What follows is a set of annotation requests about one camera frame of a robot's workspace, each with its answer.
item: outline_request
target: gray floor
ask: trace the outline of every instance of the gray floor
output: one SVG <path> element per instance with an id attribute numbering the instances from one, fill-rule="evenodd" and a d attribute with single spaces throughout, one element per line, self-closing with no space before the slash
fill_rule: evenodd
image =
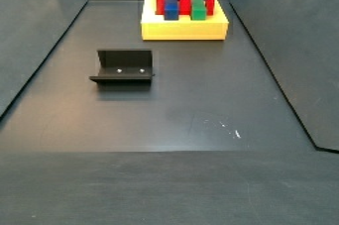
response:
<path id="1" fill-rule="evenodd" d="M 1 152 L 312 151 L 244 28 L 141 42 L 137 2 L 91 2 L 0 125 Z M 97 49 L 153 51 L 149 90 L 97 89 Z"/>

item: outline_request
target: black metal bracket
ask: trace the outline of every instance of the black metal bracket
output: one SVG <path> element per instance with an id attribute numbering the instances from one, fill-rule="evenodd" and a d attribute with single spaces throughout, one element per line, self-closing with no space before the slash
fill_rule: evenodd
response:
<path id="1" fill-rule="evenodd" d="M 97 50 L 100 71 L 96 83 L 152 81 L 152 50 Z"/>

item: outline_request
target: scratch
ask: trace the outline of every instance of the scratch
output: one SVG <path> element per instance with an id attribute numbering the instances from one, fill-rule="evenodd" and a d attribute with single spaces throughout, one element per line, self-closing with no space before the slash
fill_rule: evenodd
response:
<path id="1" fill-rule="evenodd" d="M 317 105 L 317 103 L 320 102 L 320 100 L 321 100 L 321 98 L 319 98 L 319 99 L 315 101 L 313 106 Z"/>
<path id="2" fill-rule="evenodd" d="M 248 201 L 249 201 L 249 207 L 251 207 L 251 209 L 252 209 L 252 211 L 253 211 L 253 215 L 255 215 L 255 217 L 256 217 L 256 220 L 257 220 L 259 224 L 263 224 L 263 223 L 261 223 L 261 220 L 260 220 L 260 218 L 259 218 L 259 214 L 257 214 L 257 212 L 256 212 L 256 210 L 255 210 L 255 207 L 253 207 L 253 204 L 252 204 L 251 188 L 249 188 L 249 183 L 248 183 L 248 182 L 247 182 L 247 185 L 248 185 Z"/>
<path id="3" fill-rule="evenodd" d="M 239 131 L 236 130 L 236 135 L 237 135 L 237 137 L 239 137 L 239 139 L 241 138 L 241 136 L 240 136 L 240 134 L 239 134 Z"/>

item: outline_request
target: yellow block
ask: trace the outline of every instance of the yellow block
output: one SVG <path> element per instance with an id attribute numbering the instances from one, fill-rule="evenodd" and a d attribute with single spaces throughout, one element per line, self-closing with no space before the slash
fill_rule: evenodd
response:
<path id="1" fill-rule="evenodd" d="M 180 15 L 179 21 L 167 21 L 155 14 L 156 0 L 144 0 L 141 15 L 143 40 L 224 40 L 228 31 L 228 18 L 216 0 L 215 15 L 205 21 L 192 21 L 191 16 Z"/>

